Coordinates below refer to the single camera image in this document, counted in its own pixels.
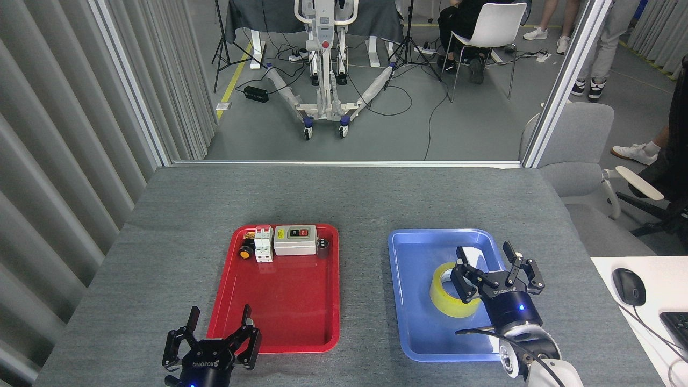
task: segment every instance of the concrete floor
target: concrete floor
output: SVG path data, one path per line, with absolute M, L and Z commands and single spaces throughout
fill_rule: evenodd
M 212 91 L 215 66 L 211 59 L 219 39 L 219 24 L 215 9 L 207 1 L 190 4 L 201 53 L 205 59 L 206 75 Z M 418 45 L 432 43 L 437 39 L 436 24 L 427 25 L 429 14 L 417 12 L 411 35 Z M 536 23 L 531 16 L 529 23 Z M 522 27 L 519 35 L 532 29 Z M 246 34 L 237 32 L 237 44 L 248 46 Z M 303 46 L 305 34 L 262 34 L 266 40 L 266 56 L 274 65 L 287 72 L 299 69 L 298 65 L 276 59 L 277 48 L 283 44 Z M 547 49 L 554 52 L 558 33 L 550 33 L 546 40 L 525 41 L 517 38 L 519 54 Z M 348 85 L 339 87 L 343 101 L 358 98 L 353 85 L 363 91 L 382 72 L 382 68 L 371 68 L 365 52 L 364 38 L 351 36 Z M 378 53 L 384 62 L 385 49 L 378 42 Z M 505 60 L 509 55 L 498 52 Z M 241 51 L 230 46 L 233 61 L 241 58 Z M 456 98 L 450 103 L 444 98 L 447 86 L 437 81 L 422 66 L 408 65 L 396 72 L 390 83 L 399 88 L 389 88 L 374 100 L 371 111 L 363 111 L 351 124 L 346 138 L 338 137 L 338 123 L 317 122 L 314 136 L 306 141 L 303 125 L 292 116 L 285 102 L 278 94 L 271 94 L 267 103 L 244 98 L 230 85 L 236 76 L 235 85 L 251 79 L 260 79 L 264 70 L 251 70 L 234 65 L 223 70 L 218 79 L 217 92 L 212 94 L 213 102 L 226 100 L 230 94 L 231 108 L 220 119 L 217 134 L 208 151 L 207 160 L 517 160 L 521 133 L 526 122 L 540 112 L 561 68 L 563 57 L 553 54 L 544 63 L 535 58 L 517 61 L 511 99 L 507 99 L 510 65 L 489 66 L 482 85 L 468 83 L 469 70 L 459 73 Z M 445 74 L 442 79 L 452 85 L 453 75 Z M 274 85 L 267 79 L 250 83 L 268 91 Z M 626 47 L 619 47 L 612 67 L 612 73 L 605 87 L 600 103 L 614 108 L 615 119 L 608 138 L 607 148 L 613 145 L 630 146 L 650 141 L 666 123 L 671 96 L 675 83 L 654 69 L 644 59 Z M 308 70 L 292 85 L 295 94 L 302 95 L 306 102 L 315 101 L 315 88 L 310 86 Z M 586 101 L 584 96 L 571 96 L 571 101 Z M 633 171 L 640 171 L 643 165 L 621 160 L 605 153 L 601 166 L 613 168 L 624 165 Z M 625 183 L 612 182 L 619 191 L 628 193 Z M 586 202 L 609 213 L 610 209 L 603 192 L 580 198 L 566 198 L 567 202 Z M 624 213 L 617 220 L 627 229 L 634 229 L 652 217 L 639 210 L 623 205 Z M 684 255 L 685 251 L 676 236 L 658 233 L 642 237 L 641 240 L 659 255 Z

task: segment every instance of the yellow tape roll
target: yellow tape roll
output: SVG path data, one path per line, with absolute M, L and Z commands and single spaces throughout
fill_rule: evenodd
M 480 305 L 480 299 L 476 298 L 464 304 L 462 300 L 453 297 L 442 287 L 443 282 L 450 281 L 451 269 L 455 265 L 454 262 L 447 262 L 435 270 L 430 283 L 430 300 L 440 312 L 449 317 L 468 317 L 475 313 Z

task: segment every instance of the patient lift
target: patient lift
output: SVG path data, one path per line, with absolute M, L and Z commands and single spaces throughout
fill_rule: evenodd
M 313 136 L 313 121 L 339 121 L 339 136 L 346 137 L 349 123 L 366 105 L 378 95 L 394 68 L 390 63 L 382 74 L 353 103 L 342 103 L 337 94 L 337 85 L 347 83 L 345 69 L 345 33 L 349 24 L 358 16 L 358 0 L 294 0 L 294 15 L 305 24 L 308 40 L 306 49 L 310 52 L 310 74 L 312 84 L 317 85 L 316 103 L 302 103 L 301 96 L 295 96 L 277 71 L 271 71 L 268 64 L 267 77 L 275 84 L 277 91 L 287 101 L 299 120 L 303 121 L 303 135 L 306 140 Z M 332 48 L 337 37 L 337 69 L 332 69 Z

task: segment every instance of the office chair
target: office chair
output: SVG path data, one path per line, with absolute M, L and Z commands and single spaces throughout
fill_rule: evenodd
M 502 47 L 504 45 L 512 45 L 514 49 L 514 60 L 511 66 L 511 80 L 509 81 L 509 93 L 507 98 L 511 99 L 511 87 L 514 83 L 514 71 L 516 70 L 516 45 L 513 43 L 518 34 L 518 29 L 526 10 L 526 3 L 511 3 L 511 4 L 492 4 L 487 3 L 482 6 L 480 15 L 475 23 L 473 30 L 473 37 L 464 38 L 452 32 L 449 37 L 449 47 L 451 42 L 457 39 L 463 43 L 461 52 L 459 53 L 459 61 L 461 64 L 466 47 L 489 48 L 490 52 L 485 57 L 486 59 L 492 54 L 492 49 Z M 444 65 L 442 72 L 447 67 L 447 58 L 444 58 Z M 456 94 L 456 82 L 459 79 L 459 72 L 457 70 L 454 77 L 454 88 L 451 93 L 450 101 L 454 102 Z
M 655 186 L 669 201 L 666 209 L 651 205 L 617 192 L 617 196 L 644 212 L 658 218 L 632 230 L 635 236 L 659 231 L 676 234 L 688 250 L 688 55 L 683 57 L 683 69 L 676 81 L 669 110 L 669 142 L 657 155 L 657 161 L 640 172 L 640 176 Z M 630 187 L 635 196 L 646 196 Z
M 537 117 L 527 124 L 521 137 L 523 157 Z M 614 110 L 599 103 L 567 103 L 557 121 L 542 155 L 538 169 L 559 197 L 584 196 L 599 189 L 600 184 L 612 202 L 612 215 L 607 216 L 586 204 L 567 204 L 571 221 L 592 257 L 656 255 L 612 218 L 621 213 L 619 202 L 609 182 L 624 177 L 641 187 L 651 197 L 661 194 L 624 167 L 609 170 L 599 166 L 607 137 L 614 121 Z

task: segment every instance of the white desk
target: white desk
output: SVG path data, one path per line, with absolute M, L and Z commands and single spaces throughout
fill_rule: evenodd
M 637 306 L 640 318 L 653 331 L 665 339 L 672 339 L 664 324 L 659 319 L 661 312 L 688 311 L 688 256 L 676 257 L 606 257 L 592 258 L 597 271 L 607 285 L 614 300 L 633 313 L 633 307 L 622 303 L 616 293 L 612 272 L 625 267 L 636 274 L 645 283 L 647 299 L 645 305 Z M 636 334 L 652 365 L 667 386 L 669 382 L 669 365 L 671 380 L 675 386 L 688 386 L 688 364 L 684 363 L 666 344 L 652 335 L 633 317 L 622 312 L 628 324 Z

